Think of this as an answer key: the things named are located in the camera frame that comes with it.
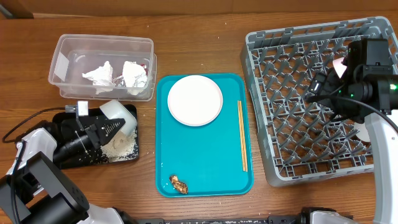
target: transparent container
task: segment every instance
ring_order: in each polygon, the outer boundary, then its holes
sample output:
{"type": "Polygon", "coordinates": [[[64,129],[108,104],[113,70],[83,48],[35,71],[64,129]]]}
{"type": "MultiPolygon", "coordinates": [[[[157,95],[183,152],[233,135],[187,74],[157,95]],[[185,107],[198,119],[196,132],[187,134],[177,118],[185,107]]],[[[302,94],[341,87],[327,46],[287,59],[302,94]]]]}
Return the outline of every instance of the transparent container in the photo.
{"type": "Polygon", "coordinates": [[[149,101],[154,94],[156,82],[154,43],[151,39],[139,37],[62,35],[52,58],[49,82],[58,86],[60,95],[65,98],[149,101]],[[93,85],[93,81],[83,78],[83,73],[104,66],[106,61],[113,68],[113,78],[122,74],[125,61],[145,64],[146,85],[141,88],[102,86],[93,85]],[[111,91],[96,94],[97,89],[111,91]]]}

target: pair of chopsticks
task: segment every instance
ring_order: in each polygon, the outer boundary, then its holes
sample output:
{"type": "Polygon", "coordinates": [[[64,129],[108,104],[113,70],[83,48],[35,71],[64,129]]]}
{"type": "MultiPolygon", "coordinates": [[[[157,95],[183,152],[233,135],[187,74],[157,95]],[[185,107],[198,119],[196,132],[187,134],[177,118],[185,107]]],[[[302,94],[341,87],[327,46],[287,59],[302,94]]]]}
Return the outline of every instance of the pair of chopsticks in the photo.
{"type": "Polygon", "coordinates": [[[244,123],[243,123],[243,110],[242,101],[238,100],[238,116],[239,116],[239,133],[241,135],[241,152],[243,171],[248,171],[248,157],[246,155],[246,140],[244,138],[244,123]]]}

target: blue tray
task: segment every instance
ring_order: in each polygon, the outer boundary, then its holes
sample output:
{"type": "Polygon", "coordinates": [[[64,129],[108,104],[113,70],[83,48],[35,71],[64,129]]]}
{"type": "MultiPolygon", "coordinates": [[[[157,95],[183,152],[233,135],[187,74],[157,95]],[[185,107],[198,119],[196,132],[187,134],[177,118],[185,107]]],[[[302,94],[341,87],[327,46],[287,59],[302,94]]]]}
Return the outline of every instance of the blue tray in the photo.
{"type": "Polygon", "coordinates": [[[232,73],[203,75],[223,93],[223,107],[210,124],[191,127],[179,123],[167,106],[169,91],[186,75],[168,76],[157,85],[156,187],[165,197],[239,195],[254,183],[248,111],[243,80],[232,73]],[[242,101],[248,171],[243,172],[238,100],[242,101]],[[173,189],[171,175],[188,185],[188,194],[173,189]]]}

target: gray dish rack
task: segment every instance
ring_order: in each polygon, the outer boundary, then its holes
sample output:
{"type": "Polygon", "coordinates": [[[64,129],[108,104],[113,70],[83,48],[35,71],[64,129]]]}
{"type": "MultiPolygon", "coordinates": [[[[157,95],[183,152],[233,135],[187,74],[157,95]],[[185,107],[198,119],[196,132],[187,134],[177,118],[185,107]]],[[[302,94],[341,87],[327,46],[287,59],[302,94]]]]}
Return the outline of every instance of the gray dish rack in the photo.
{"type": "Polygon", "coordinates": [[[397,74],[397,37],[385,17],[251,32],[241,52],[257,121],[266,179],[273,186],[373,171],[370,143],[356,139],[352,121],[328,123],[332,111],[304,102],[317,72],[344,57],[350,42],[389,41],[397,74]]]}

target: wooden tabletop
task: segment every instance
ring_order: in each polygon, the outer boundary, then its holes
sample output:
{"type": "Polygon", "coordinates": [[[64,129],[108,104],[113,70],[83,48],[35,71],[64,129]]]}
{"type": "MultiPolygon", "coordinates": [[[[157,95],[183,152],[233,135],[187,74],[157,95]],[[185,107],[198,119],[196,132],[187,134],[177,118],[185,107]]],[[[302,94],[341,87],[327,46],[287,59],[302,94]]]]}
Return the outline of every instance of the wooden tabletop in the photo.
{"type": "MultiPolygon", "coordinates": [[[[166,75],[232,72],[243,77],[239,53],[246,34],[257,30],[334,22],[371,16],[387,17],[398,30],[397,11],[230,14],[215,16],[91,17],[0,21],[0,136],[22,119],[45,108],[74,104],[49,84],[50,63],[62,34],[103,34],[148,37],[157,55],[157,81],[166,75]]],[[[373,174],[358,174],[323,182],[271,187],[264,175],[256,121],[248,100],[254,163],[254,186],[246,195],[165,198],[155,186],[155,102],[134,103],[139,117],[140,158],[64,172],[90,203],[117,207],[135,218],[265,218],[296,214],[302,207],[330,207],[371,223],[375,209],[373,174]]],[[[104,101],[90,101],[91,108],[104,101]]],[[[47,113],[22,131],[51,120],[47,113]]],[[[16,156],[13,144],[0,144],[0,174],[16,156]]],[[[0,212],[0,223],[10,223],[0,212]]]]}

